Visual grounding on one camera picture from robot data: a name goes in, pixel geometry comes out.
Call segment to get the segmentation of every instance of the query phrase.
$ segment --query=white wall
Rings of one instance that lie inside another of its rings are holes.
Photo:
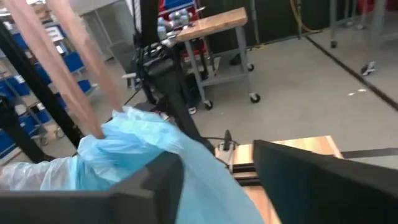
[[[82,15],[117,1],[118,0],[70,0],[70,4],[75,13]]]

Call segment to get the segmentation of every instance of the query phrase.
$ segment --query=light blue plastic bag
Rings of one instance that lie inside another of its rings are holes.
[[[84,172],[71,169],[60,189],[93,189],[86,185],[90,181],[79,181],[86,174],[97,180],[96,187],[103,189],[168,151],[178,154],[185,168],[177,223],[264,223],[242,187],[202,144],[156,114],[131,107],[124,110],[125,113],[114,112],[113,120],[102,125],[105,139],[86,136],[81,140],[79,156],[70,158],[63,169],[84,168]],[[40,189],[53,187],[56,184],[46,183]]]

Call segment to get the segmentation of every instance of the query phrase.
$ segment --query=wooden board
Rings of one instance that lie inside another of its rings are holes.
[[[274,143],[296,147],[323,155],[335,155],[340,159],[343,158],[331,136],[275,141]],[[253,149],[251,144],[239,146],[234,153],[234,164],[253,163],[252,153]],[[247,176],[256,176],[256,173],[248,172],[234,174],[234,177]],[[271,201],[268,199],[268,196],[262,187],[244,187],[244,191],[260,211],[266,224],[281,224]]]
[[[189,27],[181,31],[181,33],[177,35],[176,40],[183,42],[198,37],[204,37],[218,31],[243,26],[247,22],[248,16],[246,14],[246,10],[244,7],[240,7],[239,9],[234,9],[195,21],[193,23],[193,27]]]

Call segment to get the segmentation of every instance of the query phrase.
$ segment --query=wooden table top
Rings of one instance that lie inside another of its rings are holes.
[[[199,19],[193,23],[193,27],[188,27],[176,36],[176,40],[183,42],[198,37],[204,37],[218,31],[232,29],[243,26],[248,22],[248,16],[244,7],[214,16]]]
[[[335,155],[340,159],[343,158],[331,136],[275,141],[274,143],[296,147],[323,155]],[[234,153],[234,164],[253,163],[252,152],[253,149],[251,144],[239,146]],[[253,172],[242,173],[235,174],[234,177],[247,177],[252,175],[257,174]],[[278,214],[262,187],[244,187],[244,191],[260,211],[266,224],[281,224]]]

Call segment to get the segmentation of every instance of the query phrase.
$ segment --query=black wall panel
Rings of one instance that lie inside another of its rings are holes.
[[[245,7],[249,17],[246,24],[246,39],[248,45],[256,43],[254,27],[251,20],[251,0],[200,0],[205,17]],[[260,42],[281,39],[297,35],[297,23],[292,14],[289,0],[255,0]],[[323,29],[329,26],[329,0],[302,0],[303,23],[312,29]],[[338,0],[338,17],[344,13],[344,0]],[[208,37],[214,53],[238,48],[234,30],[227,30]]]

